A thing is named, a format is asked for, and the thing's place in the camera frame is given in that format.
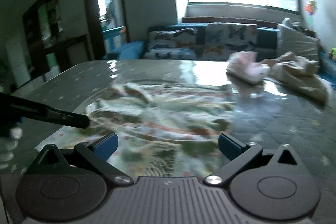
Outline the blue cabinet beyond doorway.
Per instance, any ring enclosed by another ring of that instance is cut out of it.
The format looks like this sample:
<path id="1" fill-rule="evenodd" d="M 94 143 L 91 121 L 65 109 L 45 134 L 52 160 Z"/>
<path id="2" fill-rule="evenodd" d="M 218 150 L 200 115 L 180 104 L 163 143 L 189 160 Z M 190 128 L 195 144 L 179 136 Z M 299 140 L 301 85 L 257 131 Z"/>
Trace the blue cabinet beyond doorway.
<path id="1" fill-rule="evenodd" d="M 120 48 L 126 43 L 125 31 L 125 27 L 121 26 L 107 29 L 102 32 L 105 53 L 112 52 L 113 50 Z"/>

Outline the cream crumpled garment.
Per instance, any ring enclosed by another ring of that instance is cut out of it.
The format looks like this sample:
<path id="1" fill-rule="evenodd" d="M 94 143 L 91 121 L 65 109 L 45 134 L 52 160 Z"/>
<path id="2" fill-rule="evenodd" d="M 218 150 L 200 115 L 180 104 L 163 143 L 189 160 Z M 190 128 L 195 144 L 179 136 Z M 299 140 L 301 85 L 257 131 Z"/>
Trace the cream crumpled garment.
<path id="1" fill-rule="evenodd" d="M 329 81 L 317 75 L 318 61 L 287 52 L 262 63 L 270 67 L 270 78 L 325 105 L 330 103 L 333 89 Z"/>

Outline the blue sofa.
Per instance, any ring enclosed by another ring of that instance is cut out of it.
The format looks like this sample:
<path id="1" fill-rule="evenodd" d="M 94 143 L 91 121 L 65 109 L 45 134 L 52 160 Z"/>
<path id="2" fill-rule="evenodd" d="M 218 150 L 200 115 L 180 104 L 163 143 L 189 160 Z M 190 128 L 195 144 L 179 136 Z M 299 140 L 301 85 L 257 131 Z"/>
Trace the blue sofa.
<path id="1" fill-rule="evenodd" d="M 153 26 L 147 30 L 147 34 L 155 31 L 180 31 L 186 28 L 195 28 L 197 30 L 196 46 L 199 48 L 196 50 L 197 56 L 200 57 L 203 53 L 202 46 L 206 45 L 206 38 L 208 33 L 205 23 L 197 24 L 176 24 L 169 26 Z M 116 48 L 108 52 L 103 59 L 104 60 L 131 60 L 131 59 L 143 59 L 144 54 L 148 51 L 149 40 L 134 41 L 127 43 L 119 48 Z M 267 58 L 274 58 L 276 56 L 276 47 L 278 46 L 278 30 L 275 28 L 258 27 L 257 28 L 257 40 L 254 43 L 254 51 L 257 52 L 257 61 L 261 61 Z M 319 50 L 318 58 L 320 62 L 320 69 L 318 75 L 323 79 L 335 84 L 335 63 L 329 60 L 323 50 Z"/>

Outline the left butterfly pillow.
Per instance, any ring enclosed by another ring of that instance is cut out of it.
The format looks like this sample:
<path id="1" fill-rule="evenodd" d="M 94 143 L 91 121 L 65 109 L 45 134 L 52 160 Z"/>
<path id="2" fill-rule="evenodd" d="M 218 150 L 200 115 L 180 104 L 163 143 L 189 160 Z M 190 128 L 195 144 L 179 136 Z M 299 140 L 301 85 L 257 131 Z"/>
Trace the left butterfly pillow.
<path id="1" fill-rule="evenodd" d="M 197 34 L 196 28 L 149 32 L 143 58 L 151 60 L 195 60 L 197 58 Z"/>

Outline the grey quilted star table cover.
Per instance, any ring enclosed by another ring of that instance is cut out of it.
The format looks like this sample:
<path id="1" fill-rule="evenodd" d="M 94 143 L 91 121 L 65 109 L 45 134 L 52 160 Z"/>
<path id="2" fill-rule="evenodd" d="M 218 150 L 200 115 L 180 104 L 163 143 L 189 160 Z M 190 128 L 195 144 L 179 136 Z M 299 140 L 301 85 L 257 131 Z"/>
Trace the grey quilted star table cover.
<path id="1" fill-rule="evenodd" d="M 235 114 L 227 134 L 244 144 L 255 142 L 266 151 L 291 145 L 320 189 L 312 217 L 295 221 L 256 218 L 242 211 L 227 189 L 204 184 L 210 174 L 130 176 L 132 185 L 112 189 L 84 217 L 64 222 L 26 217 L 17 203 L 16 189 L 40 152 L 37 145 L 64 126 L 24 118 L 25 133 L 15 157 L 1 172 L 5 223 L 335 223 L 335 99 L 319 104 L 271 79 L 253 87 L 229 76 L 226 67 L 226 63 L 211 61 L 91 61 L 47 81 L 26 99 L 83 114 L 78 107 L 85 100 L 114 84 L 230 85 Z M 221 167 L 229 163 L 224 158 Z"/>

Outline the middle butterfly cushion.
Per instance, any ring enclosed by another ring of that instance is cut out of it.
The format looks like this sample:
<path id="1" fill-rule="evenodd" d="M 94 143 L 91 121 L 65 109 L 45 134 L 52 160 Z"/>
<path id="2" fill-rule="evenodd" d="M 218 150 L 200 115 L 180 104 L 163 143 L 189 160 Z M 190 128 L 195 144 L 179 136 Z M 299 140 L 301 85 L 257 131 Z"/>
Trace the middle butterfly cushion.
<path id="1" fill-rule="evenodd" d="M 258 38 L 257 28 L 256 24 L 208 24 L 201 59 L 226 61 L 232 53 L 254 50 Z"/>

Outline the patterned green baby garment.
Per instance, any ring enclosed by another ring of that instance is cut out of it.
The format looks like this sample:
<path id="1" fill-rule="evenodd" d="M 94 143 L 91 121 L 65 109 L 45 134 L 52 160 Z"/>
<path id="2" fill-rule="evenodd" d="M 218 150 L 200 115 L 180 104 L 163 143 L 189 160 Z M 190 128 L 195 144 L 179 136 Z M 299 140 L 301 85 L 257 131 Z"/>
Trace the patterned green baby garment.
<path id="1" fill-rule="evenodd" d="M 36 150 L 72 148 L 114 132 L 118 147 L 108 163 L 132 178 L 205 177 L 225 162 L 218 137 L 230 132 L 235 103 L 230 85 L 127 83 L 103 89 L 78 110 L 91 120 L 87 129 L 64 126 Z"/>

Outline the plush toys pile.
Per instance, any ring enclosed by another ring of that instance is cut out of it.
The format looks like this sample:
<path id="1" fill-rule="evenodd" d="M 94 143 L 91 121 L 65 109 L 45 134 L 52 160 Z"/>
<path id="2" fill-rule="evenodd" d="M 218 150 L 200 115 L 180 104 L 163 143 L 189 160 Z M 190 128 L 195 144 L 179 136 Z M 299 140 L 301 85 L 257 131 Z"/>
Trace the plush toys pile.
<path id="1" fill-rule="evenodd" d="M 332 48 L 331 51 L 327 53 L 327 57 L 336 62 L 336 47 Z"/>

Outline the colourful paper pinwheel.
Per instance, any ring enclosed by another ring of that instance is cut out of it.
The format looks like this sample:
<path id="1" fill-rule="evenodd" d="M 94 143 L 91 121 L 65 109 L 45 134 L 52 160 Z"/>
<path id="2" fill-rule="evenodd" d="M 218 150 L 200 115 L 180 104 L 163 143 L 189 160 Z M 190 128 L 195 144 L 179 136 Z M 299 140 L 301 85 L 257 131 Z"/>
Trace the colourful paper pinwheel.
<path id="1" fill-rule="evenodd" d="M 309 23 L 313 24 L 313 16 L 317 11 L 317 2 L 316 0 L 307 0 L 305 2 L 305 11 L 309 16 Z"/>

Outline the plain white pillow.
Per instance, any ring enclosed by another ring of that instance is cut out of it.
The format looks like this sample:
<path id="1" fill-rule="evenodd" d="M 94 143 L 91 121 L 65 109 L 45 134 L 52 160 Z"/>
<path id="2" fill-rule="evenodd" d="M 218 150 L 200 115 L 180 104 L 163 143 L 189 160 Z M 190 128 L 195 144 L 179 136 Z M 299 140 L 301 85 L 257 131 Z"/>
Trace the plain white pillow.
<path id="1" fill-rule="evenodd" d="M 318 39 L 302 32 L 299 22 L 285 18 L 277 29 L 277 57 L 294 52 L 297 56 L 318 61 Z"/>

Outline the dark wooden shelf cabinet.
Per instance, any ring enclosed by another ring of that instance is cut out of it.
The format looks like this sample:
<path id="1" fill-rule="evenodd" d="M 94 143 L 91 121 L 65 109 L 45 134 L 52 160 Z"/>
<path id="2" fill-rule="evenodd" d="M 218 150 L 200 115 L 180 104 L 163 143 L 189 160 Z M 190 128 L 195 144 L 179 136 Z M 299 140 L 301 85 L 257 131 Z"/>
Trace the dark wooden shelf cabinet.
<path id="1" fill-rule="evenodd" d="M 44 83 L 72 66 L 91 60 L 86 34 L 64 33 L 59 0 L 37 0 L 19 21 L 19 30 L 6 42 L 17 90 Z"/>

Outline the folded pink garment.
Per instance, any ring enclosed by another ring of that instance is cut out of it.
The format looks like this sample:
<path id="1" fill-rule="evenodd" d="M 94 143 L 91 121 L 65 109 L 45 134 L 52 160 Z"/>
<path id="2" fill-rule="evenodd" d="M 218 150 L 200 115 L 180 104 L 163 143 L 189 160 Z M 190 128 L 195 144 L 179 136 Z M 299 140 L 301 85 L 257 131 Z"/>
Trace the folded pink garment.
<path id="1" fill-rule="evenodd" d="M 251 85 L 258 84 L 268 77 L 270 67 L 256 62 L 257 52 L 241 51 L 228 58 L 227 73 Z"/>

